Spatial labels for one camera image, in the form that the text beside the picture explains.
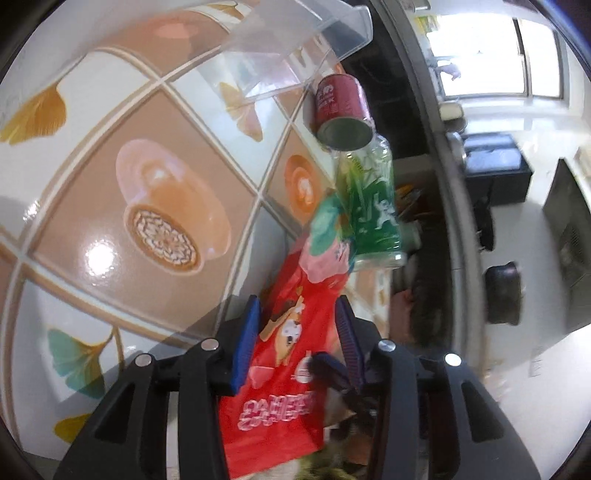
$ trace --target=teal ginkgo leaf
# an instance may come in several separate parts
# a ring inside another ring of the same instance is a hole
[[[53,368],[60,377],[66,377],[66,385],[89,397],[102,398],[105,395],[105,379],[99,357],[113,338],[113,332],[97,345],[87,345],[57,329],[49,330],[47,338]]]

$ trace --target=ginkgo leaf pattern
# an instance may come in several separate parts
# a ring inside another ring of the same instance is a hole
[[[220,93],[226,104],[226,112],[236,122],[238,130],[251,137],[255,142],[262,141],[262,128],[256,114],[254,103],[245,103],[240,90],[226,82],[220,82]]]
[[[10,145],[55,134],[66,123],[66,104],[53,83],[25,103],[0,130]]]
[[[304,47],[300,47],[294,50],[294,57],[297,58],[297,61],[300,62],[300,65],[303,67],[306,66],[306,61],[304,60]]]
[[[113,331],[107,340],[97,345],[87,345],[57,329],[49,330],[47,337],[53,368],[60,377],[66,377],[66,385],[92,398],[103,397],[105,379],[99,357],[113,338]]]
[[[238,9],[236,8],[238,4],[234,2],[233,5],[224,5],[224,4],[209,4],[208,7],[214,8],[215,10],[219,10],[220,12],[224,12],[231,17],[237,18],[238,20],[242,20],[244,15],[242,15]]]
[[[90,413],[78,415],[77,417],[68,417],[56,423],[53,432],[66,443],[74,442],[76,436],[80,433]]]

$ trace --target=tile grout line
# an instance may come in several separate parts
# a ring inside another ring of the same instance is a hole
[[[205,122],[199,117],[199,115],[191,108],[191,106],[187,103],[187,101],[182,97],[182,95],[174,88],[174,86],[169,85],[167,82],[162,83],[163,89],[166,91],[168,95],[173,97],[177,106],[189,116],[191,121],[197,126],[198,130],[206,137],[209,141],[210,145],[214,147],[218,153],[222,156],[224,162],[228,165],[228,167],[237,174],[241,181],[245,184],[247,188],[249,188],[252,193],[257,194],[258,188],[254,181],[247,175],[247,173],[242,169],[242,167],[234,160],[234,157],[227,151],[226,147],[221,143],[221,141],[215,136],[215,134],[209,129],[209,127],[205,124]]]
[[[269,213],[271,214],[271,216],[277,221],[277,223],[280,224],[280,226],[287,231],[287,233],[289,233],[289,235],[291,235],[292,237],[294,237],[294,239],[297,239],[301,233],[297,233],[294,228],[289,225],[285,219],[283,218],[283,216],[277,212],[277,210],[275,209],[275,207],[273,207],[272,204],[269,203],[269,201],[267,201],[267,199],[261,199],[261,203],[263,205],[263,207],[269,211]]]
[[[279,110],[281,111],[281,113],[283,113],[283,115],[285,116],[285,118],[287,118],[287,121],[288,122],[291,121],[291,115],[289,113],[287,113],[286,108],[281,104],[278,96],[273,96],[271,98],[273,98],[273,100],[275,100],[275,103],[279,107]]]
[[[101,51],[103,53],[108,53],[108,54],[111,54],[115,57],[118,57],[121,60],[126,61],[133,68],[135,68],[136,70],[139,70],[141,73],[146,75],[150,80],[160,80],[161,79],[161,76],[150,65],[147,65],[144,61],[140,60],[138,57],[125,51],[122,48],[114,47],[114,46],[99,46],[99,47],[96,47],[94,49],[94,51]]]
[[[301,93],[301,97],[298,100],[294,111],[291,113],[291,117],[290,117],[290,122],[292,122],[294,124],[294,128],[296,126],[296,117],[297,114],[300,113],[300,109],[303,108],[304,105],[304,100],[306,99],[306,93],[307,93],[307,87],[304,87],[304,91]]]
[[[50,283],[52,286],[55,286],[55,288],[59,289],[60,291],[62,291],[65,294],[68,294],[72,297],[75,297],[77,299],[79,299],[80,301],[84,302],[84,304],[88,305],[89,307],[95,307],[98,310],[100,310],[101,312],[104,312],[105,314],[111,315],[113,317],[116,317],[118,319],[120,319],[122,322],[124,322],[125,324],[127,324],[127,326],[125,325],[120,325],[121,328],[123,328],[124,330],[128,330],[131,333],[134,333],[136,335],[140,335],[143,336],[147,339],[151,339],[154,340],[156,342],[161,342],[161,339],[156,338],[156,336],[160,336],[163,338],[168,338],[170,336],[177,338],[178,340],[187,342],[187,343],[194,343],[195,339],[194,338],[190,338],[190,337],[185,337],[184,335],[182,335],[181,332],[176,332],[173,330],[169,330],[166,329],[160,325],[158,325],[157,323],[147,320],[147,319],[142,319],[139,318],[135,315],[133,315],[132,313],[128,313],[125,312],[124,310],[121,310],[120,308],[118,308],[117,306],[114,305],[110,305],[109,303],[91,295],[88,292],[85,292],[83,290],[79,290],[78,288],[70,285],[67,280],[61,278],[58,274],[53,273],[51,270],[49,270],[47,267],[41,265],[39,262],[31,259],[31,258],[25,258],[22,261],[22,265],[24,267],[27,267],[31,272],[33,272],[35,275],[38,275],[39,277],[41,277],[42,279],[46,280],[48,283]],[[32,283],[34,283],[35,285],[38,285],[40,288],[42,288],[43,290],[46,290],[43,285],[39,285],[38,283],[35,282],[34,279],[27,279],[30,280]],[[68,304],[69,306],[71,306],[72,308],[76,309],[76,310],[80,310],[78,307],[76,307],[75,305],[72,305],[71,303],[69,303],[68,301],[65,301],[63,298],[59,297],[55,292],[48,292],[50,295],[60,299],[61,301],[63,301],[64,303]],[[104,319],[104,318],[99,318],[96,317],[96,315],[90,314],[88,313],[90,316],[96,318],[97,320],[101,321],[101,322],[105,322],[109,325],[112,325],[112,322]],[[133,327],[134,326],[138,326],[141,328],[146,328],[145,324],[149,324],[149,329],[150,331],[152,331],[153,333],[155,333],[156,336],[154,337],[149,337],[144,333],[138,333],[135,332]]]
[[[216,326],[214,328],[215,332],[217,332],[218,327],[223,322],[223,317],[225,317],[226,315],[226,311],[228,309],[228,301],[231,293],[230,291],[234,288],[234,285],[236,283],[236,276],[238,275],[238,272],[242,265],[243,256],[246,250],[246,246],[248,244],[248,240],[251,237],[252,229],[255,225],[256,214],[259,211],[260,205],[261,196],[260,194],[258,194],[255,198],[254,204],[252,205],[252,210],[248,216],[248,220],[246,221],[244,231],[242,232],[241,238],[238,242],[238,245],[236,246],[236,254],[232,261],[232,265],[230,266],[230,271],[228,272],[228,282],[226,283],[226,287],[224,288],[222,297],[220,299],[220,305],[222,307],[219,309],[217,313]]]
[[[11,252],[14,249],[18,250],[18,238],[13,236],[2,225],[0,225],[0,244],[4,245],[5,248],[10,250]]]
[[[265,170],[265,173],[263,174],[263,177],[261,180],[261,185],[258,190],[258,194],[261,197],[264,196],[264,191],[267,189],[267,184],[271,181],[271,177],[274,172],[275,164],[277,164],[277,162],[279,161],[279,157],[281,156],[281,152],[283,151],[282,149],[285,148],[285,143],[287,142],[287,137],[289,136],[292,128],[293,128],[293,124],[292,124],[291,120],[287,119],[287,122],[285,124],[285,128],[283,129],[283,132],[281,133],[279,139],[277,140],[277,145],[275,147],[275,150],[273,151],[273,154],[271,156],[269,164],[267,165],[267,169]]]
[[[168,72],[166,75],[164,75],[162,77],[162,81],[164,81],[164,82],[168,82],[168,81],[175,82],[176,80],[170,80],[170,79],[173,78],[173,77],[175,77],[175,76],[177,76],[183,70],[187,70],[189,67],[191,67],[194,64],[196,64],[199,60],[202,60],[202,59],[207,58],[209,56],[212,56],[212,58],[213,58],[213,54],[215,52],[217,52],[217,51],[220,51],[220,50],[221,50],[221,47],[215,47],[215,48],[212,48],[211,50],[208,50],[205,53],[202,53],[201,55],[198,55],[197,57],[195,57],[195,58],[193,58],[193,59],[191,59],[189,61],[186,61],[180,67],[176,67],[174,70],[172,70],[171,72]]]
[[[15,258],[18,258],[21,254],[18,243],[15,242],[10,236],[5,235],[2,231],[0,231],[0,245],[2,245],[6,250],[14,255]]]
[[[21,245],[22,252],[24,252],[25,254],[28,253],[29,249],[31,248],[31,243],[32,243],[33,239],[36,237],[37,229],[38,229],[39,225],[42,223],[47,211],[50,210],[50,208],[53,204],[53,200],[56,198],[57,194],[59,193],[61,188],[64,186],[64,184],[68,181],[72,172],[74,172],[78,168],[78,165],[80,164],[80,162],[84,160],[85,156],[90,151],[92,151],[92,149],[95,147],[95,145],[98,143],[98,141],[101,138],[103,138],[103,136],[106,133],[109,132],[109,130],[111,129],[111,127],[115,123],[117,123],[122,117],[124,117],[127,114],[127,112],[129,112],[138,103],[140,103],[140,101],[142,101],[143,99],[148,97],[150,94],[152,94],[152,92],[155,91],[159,87],[160,84],[161,84],[161,80],[153,82],[151,84],[147,83],[144,86],[144,88],[141,89],[139,91],[139,93],[129,101],[129,103],[127,103],[119,111],[117,111],[117,113],[115,113],[109,119],[109,121],[106,122],[101,127],[101,129],[99,129],[98,131],[95,132],[95,134],[92,136],[92,138],[90,138],[88,140],[88,142],[86,143],[84,148],[80,149],[80,151],[77,153],[76,157],[72,160],[72,162],[68,165],[68,167],[64,169],[60,178],[55,182],[52,190],[50,192],[48,192],[48,195],[45,198],[44,204],[39,208],[39,211],[35,215],[35,218],[33,219],[33,223],[27,233],[27,236],[24,238],[24,241],[22,242],[22,245]]]
[[[11,423],[14,420],[14,407],[13,407],[13,400],[12,400],[12,388],[11,385],[8,385],[6,382],[7,379],[10,379],[12,377],[11,372],[9,371],[10,369],[10,364],[11,364],[11,360],[12,358],[6,358],[5,354],[8,351],[8,348],[6,347],[6,341],[7,341],[7,328],[8,328],[8,320],[9,317],[11,315],[12,312],[12,307],[13,307],[13,301],[14,299],[14,294],[15,291],[17,289],[17,284],[21,278],[21,268],[22,268],[22,258],[20,256],[17,257],[17,261],[14,264],[14,267],[12,269],[12,273],[10,275],[10,281],[8,283],[8,288],[7,288],[7,294],[6,294],[6,299],[4,300],[4,307],[2,309],[2,317],[0,319],[0,382],[2,383],[2,387],[0,388],[0,393],[3,392],[4,395],[2,395],[2,398],[0,400],[2,400],[0,403],[2,404],[2,410],[4,411],[4,414],[2,415],[5,423],[7,424],[8,427],[8,431],[12,434],[12,436],[14,437],[16,443],[20,446],[20,439],[19,439],[19,435],[18,435],[18,430],[17,430],[17,425],[11,425]]]
[[[217,18],[215,18],[214,16],[212,16],[212,15],[206,13],[206,12],[202,12],[201,10],[194,10],[195,8],[206,7],[206,6],[207,6],[207,4],[193,5],[192,7],[188,7],[186,10],[188,10],[190,12],[195,12],[197,14],[201,14],[204,17],[208,17],[210,20],[213,20],[215,23],[217,23],[220,28],[223,28],[226,31],[226,33],[229,34],[230,33],[230,29],[226,25],[224,25],[222,22],[220,22]]]

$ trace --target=window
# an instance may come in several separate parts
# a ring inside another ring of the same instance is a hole
[[[561,98],[557,37],[545,25],[497,14],[421,17],[445,97]]]

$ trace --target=red snack bag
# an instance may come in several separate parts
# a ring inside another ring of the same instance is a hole
[[[307,363],[336,343],[335,301],[353,264],[348,233],[340,202],[330,195],[283,263],[263,309],[268,321],[246,383],[219,404],[231,478],[323,446],[326,388],[315,384]]]

